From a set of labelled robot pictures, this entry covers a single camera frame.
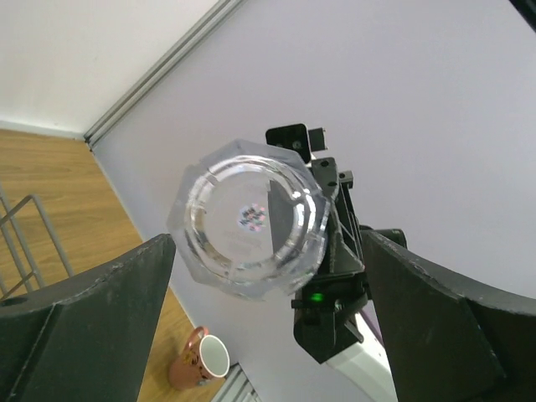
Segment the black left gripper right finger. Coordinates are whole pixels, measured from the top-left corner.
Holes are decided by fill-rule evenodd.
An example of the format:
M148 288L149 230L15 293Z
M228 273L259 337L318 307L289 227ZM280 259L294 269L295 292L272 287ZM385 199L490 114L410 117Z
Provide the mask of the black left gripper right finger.
M533 401L535 300L363 232L368 283L400 401Z

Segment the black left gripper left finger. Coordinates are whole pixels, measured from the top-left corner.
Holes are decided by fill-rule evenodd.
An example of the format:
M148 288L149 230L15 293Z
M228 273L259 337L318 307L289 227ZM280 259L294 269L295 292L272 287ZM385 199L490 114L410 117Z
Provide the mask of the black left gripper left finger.
M160 234L1 303L3 401L135 401L176 247Z

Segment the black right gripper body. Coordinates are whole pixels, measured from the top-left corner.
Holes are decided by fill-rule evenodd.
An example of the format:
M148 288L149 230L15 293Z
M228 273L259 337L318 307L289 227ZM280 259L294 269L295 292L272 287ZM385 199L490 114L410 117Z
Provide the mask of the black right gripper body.
M289 165L288 229L290 293L369 293L363 234L350 196L352 173L332 157Z

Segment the clear glass cup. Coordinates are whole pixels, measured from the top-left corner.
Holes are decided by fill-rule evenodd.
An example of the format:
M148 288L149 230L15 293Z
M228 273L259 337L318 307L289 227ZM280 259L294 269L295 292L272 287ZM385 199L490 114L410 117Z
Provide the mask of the clear glass cup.
M331 206L297 152L238 139L187 166L167 228L197 283L263 300L316 275Z

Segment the pink patterned mug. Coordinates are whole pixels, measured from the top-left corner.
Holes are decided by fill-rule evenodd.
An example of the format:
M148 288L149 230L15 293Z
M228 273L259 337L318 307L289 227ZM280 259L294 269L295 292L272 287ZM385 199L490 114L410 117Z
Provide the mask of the pink patterned mug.
M229 368L229 351L223 341L200 326L193 330L183 351L171 362L167 380L176 390L191 389L224 378Z

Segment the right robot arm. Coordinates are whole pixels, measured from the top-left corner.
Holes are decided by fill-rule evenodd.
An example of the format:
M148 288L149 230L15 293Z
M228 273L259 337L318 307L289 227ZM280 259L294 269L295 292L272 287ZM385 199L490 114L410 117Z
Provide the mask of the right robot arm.
M313 160L310 169L331 208L322 263L291 302L294 338L315 361L350 379L372 401L395 401L382 339L362 313L372 295L363 257L364 227L350 196L353 175L339 171L331 157Z

